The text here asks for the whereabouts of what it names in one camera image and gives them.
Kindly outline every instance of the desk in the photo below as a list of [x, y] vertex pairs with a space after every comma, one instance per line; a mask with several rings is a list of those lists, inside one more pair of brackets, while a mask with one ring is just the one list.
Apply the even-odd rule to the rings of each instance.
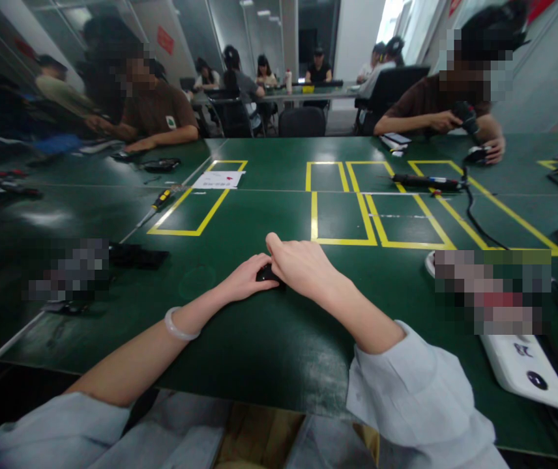
[[[360, 212], [351, 174], [362, 192], [394, 192], [388, 179], [378, 177], [387, 175], [381, 164], [384, 159], [395, 172], [413, 173], [408, 160], [460, 161], [469, 145], [465, 137], [436, 137], [431, 143], [413, 143], [406, 157], [395, 158], [383, 152], [372, 137], [214, 139], [145, 155], [146, 159], [171, 156], [183, 161], [176, 173], [147, 185], [143, 182], [151, 175], [132, 165], [105, 156], [63, 156], [47, 168], [33, 170], [27, 180], [45, 193], [42, 200], [20, 201], [0, 209], [0, 268], [7, 272], [6, 281], [0, 280], [0, 345], [37, 312], [37, 304], [20, 300], [20, 276], [26, 278], [34, 271], [29, 259], [38, 252], [36, 247], [40, 247], [40, 256], [46, 256], [42, 254], [44, 243], [60, 237], [122, 239], [144, 216], [166, 181], [182, 182], [199, 165], [207, 167], [208, 157], [218, 160], [216, 169], [222, 170], [238, 170], [246, 162], [246, 174], [239, 189], [226, 195], [222, 191], [190, 192], [165, 218], [158, 228], [161, 233], [154, 225], [166, 212], [131, 236], [130, 243], [170, 251], [159, 271], [117, 271], [109, 293], [98, 298], [90, 312], [79, 317], [45, 316], [3, 360], [86, 372], [161, 320], [167, 308], [185, 304], [216, 285], [251, 254], [265, 251], [269, 231], [285, 240], [309, 239], [314, 197], [319, 238], [368, 244], [364, 227], [371, 217], [364, 218]], [[558, 134], [509, 135], [504, 161], [495, 167], [473, 168], [471, 175], [495, 194], [492, 197], [549, 235], [558, 229], [558, 187], [546, 178], [548, 170], [538, 161], [550, 160], [557, 153]], [[418, 166], [431, 175], [456, 175], [447, 163], [432, 164], [430, 171], [425, 163]], [[413, 197], [372, 197], [379, 215], [394, 215], [381, 218], [391, 241], [439, 242], [430, 222], [414, 217], [424, 213]], [[438, 199], [428, 192], [419, 197], [458, 249], [477, 249]], [[463, 214], [465, 196], [451, 195], [449, 199], [450, 206]], [[475, 215], [489, 233], [509, 246], [546, 247], [484, 194], [477, 195]], [[323, 249], [374, 304], [392, 318], [406, 321], [429, 343], [459, 357], [473, 385], [477, 408], [495, 425], [497, 445], [558, 455], [541, 418], [542, 409], [504, 391], [493, 377], [478, 338], [460, 335], [436, 311], [433, 281], [423, 265], [427, 250], [384, 248], [376, 229], [373, 236], [371, 246], [325, 244]], [[24, 255], [28, 248], [34, 251]], [[553, 274], [558, 278], [558, 257], [553, 258]], [[558, 344], [558, 312], [552, 312], [553, 337]], [[352, 358], [351, 336], [330, 315], [289, 289], [269, 291], [231, 304], [215, 316], [158, 385], [351, 418], [345, 396]]]

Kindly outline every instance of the black t-shirt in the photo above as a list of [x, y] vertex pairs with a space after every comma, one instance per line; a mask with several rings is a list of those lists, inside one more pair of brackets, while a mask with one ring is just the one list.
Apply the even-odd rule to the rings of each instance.
[[327, 62], [323, 62], [320, 70], [316, 70], [316, 65], [311, 64], [307, 71], [310, 73], [310, 79], [312, 83], [321, 83], [327, 79], [327, 72], [331, 70], [331, 65]]

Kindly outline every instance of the light blue shirt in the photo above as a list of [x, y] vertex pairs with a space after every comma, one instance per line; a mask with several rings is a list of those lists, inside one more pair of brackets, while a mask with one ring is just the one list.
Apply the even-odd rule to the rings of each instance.
[[[407, 337], [381, 355], [356, 346], [349, 371], [347, 409], [384, 438], [381, 467], [505, 469], [457, 357], [397, 323]], [[230, 406], [162, 391], [121, 438], [129, 409], [62, 395], [0, 426], [0, 468], [211, 469]], [[319, 416], [305, 419], [286, 467], [376, 469], [351, 422]]]

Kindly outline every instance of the brown t-shirt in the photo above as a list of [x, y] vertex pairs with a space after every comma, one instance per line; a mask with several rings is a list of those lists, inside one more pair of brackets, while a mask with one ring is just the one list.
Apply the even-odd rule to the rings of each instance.
[[424, 114], [436, 114], [450, 111], [456, 101], [468, 101], [475, 107], [477, 117], [490, 113], [492, 103], [475, 102], [469, 95], [461, 96], [449, 92], [440, 92], [439, 75], [425, 77], [410, 89], [385, 113], [387, 117], [415, 117]]
[[185, 93], [159, 80], [155, 90], [125, 100], [123, 124], [149, 136], [191, 125], [199, 128]]

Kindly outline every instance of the red sign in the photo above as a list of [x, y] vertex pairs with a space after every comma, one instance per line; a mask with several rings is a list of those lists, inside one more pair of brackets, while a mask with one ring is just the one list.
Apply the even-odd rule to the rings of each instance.
[[453, 16], [453, 13], [455, 13], [455, 10], [457, 10], [457, 7], [460, 5], [461, 2], [462, 0], [450, 0], [450, 9], [448, 10], [449, 18]]
[[157, 43], [168, 52], [168, 55], [173, 55], [173, 47], [175, 47], [175, 40], [168, 35], [163, 27], [157, 28]]
[[533, 23], [538, 16], [540, 16], [544, 10], [551, 6], [555, 0], [535, 0], [531, 3], [531, 9], [529, 11], [529, 24]]

